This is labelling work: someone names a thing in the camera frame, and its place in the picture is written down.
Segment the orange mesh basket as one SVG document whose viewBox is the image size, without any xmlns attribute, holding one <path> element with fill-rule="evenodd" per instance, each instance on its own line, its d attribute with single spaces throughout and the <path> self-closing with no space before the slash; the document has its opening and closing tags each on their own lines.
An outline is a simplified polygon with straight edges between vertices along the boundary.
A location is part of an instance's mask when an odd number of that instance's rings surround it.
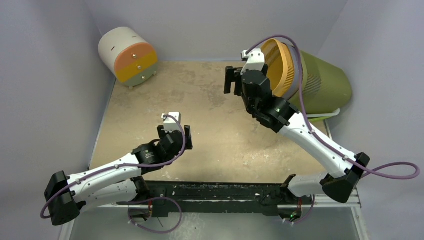
<svg viewBox="0 0 424 240">
<path fill-rule="evenodd" d="M 260 49 L 268 66 L 266 76 L 270 80 L 272 93 L 282 97 L 295 78 L 295 66 L 290 49 L 276 38 L 267 40 Z"/>
</svg>

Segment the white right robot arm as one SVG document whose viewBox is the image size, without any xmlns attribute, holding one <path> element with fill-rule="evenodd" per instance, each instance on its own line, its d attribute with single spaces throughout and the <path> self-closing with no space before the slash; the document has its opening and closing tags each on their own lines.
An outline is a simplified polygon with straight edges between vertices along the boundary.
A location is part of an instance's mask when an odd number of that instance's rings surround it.
<svg viewBox="0 0 424 240">
<path fill-rule="evenodd" d="M 284 202 L 292 204 L 309 195 L 326 195 L 338 203 L 348 202 L 370 161 L 368 155 L 341 147 L 311 125 L 294 104 L 273 96 L 270 80 L 261 70 L 242 73 L 240 67 L 227 66 L 224 93 L 231 93 L 231 87 L 253 119 L 296 143 L 325 169 L 315 175 L 289 176 L 280 191 Z"/>
</svg>

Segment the grey mesh basket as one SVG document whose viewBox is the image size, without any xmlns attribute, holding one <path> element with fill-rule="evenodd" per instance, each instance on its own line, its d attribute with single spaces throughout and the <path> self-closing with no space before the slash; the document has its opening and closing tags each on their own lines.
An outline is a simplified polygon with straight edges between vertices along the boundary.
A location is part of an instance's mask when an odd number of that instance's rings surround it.
<svg viewBox="0 0 424 240">
<path fill-rule="evenodd" d="M 287 97 L 287 100 L 289 102 L 292 102 L 293 97 L 299 92 L 299 87 L 300 87 L 300 66 L 298 63 L 298 57 L 296 55 L 296 51 L 295 48 L 291 45 L 288 46 L 291 57 L 292 57 L 292 61 L 293 61 L 293 66 L 294 66 L 294 78 L 293 81 L 289 87 L 289 89 L 287 90 L 287 92 L 285 93 L 285 96 Z"/>
</svg>

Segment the olive green mesh basket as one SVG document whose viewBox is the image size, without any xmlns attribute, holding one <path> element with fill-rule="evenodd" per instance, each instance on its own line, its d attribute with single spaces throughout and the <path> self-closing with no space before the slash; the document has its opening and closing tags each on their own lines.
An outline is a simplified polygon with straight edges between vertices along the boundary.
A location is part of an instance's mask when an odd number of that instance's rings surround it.
<svg viewBox="0 0 424 240">
<path fill-rule="evenodd" d="M 353 91 L 339 67 L 301 51 L 302 99 L 308 115 L 329 114 L 345 106 Z"/>
</svg>

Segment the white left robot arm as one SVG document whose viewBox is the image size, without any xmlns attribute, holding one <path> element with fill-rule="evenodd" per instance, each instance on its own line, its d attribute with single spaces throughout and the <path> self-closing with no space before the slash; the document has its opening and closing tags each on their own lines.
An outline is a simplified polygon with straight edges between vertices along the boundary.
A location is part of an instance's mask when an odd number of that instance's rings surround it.
<svg viewBox="0 0 424 240">
<path fill-rule="evenodd" d="M 167 132 L 157 127 L 158 139 L 142 144 L 119 159 L 81 173 L 54 173 L 44 191 L 45 205 L 40 217 L 60 226 L 81 213 L 112 202 L 146 203 L 149 191 L 137 181 L 142 175 L 171 165 L 186 150 L 192 150 L 191 127 Z"/>
</svg>

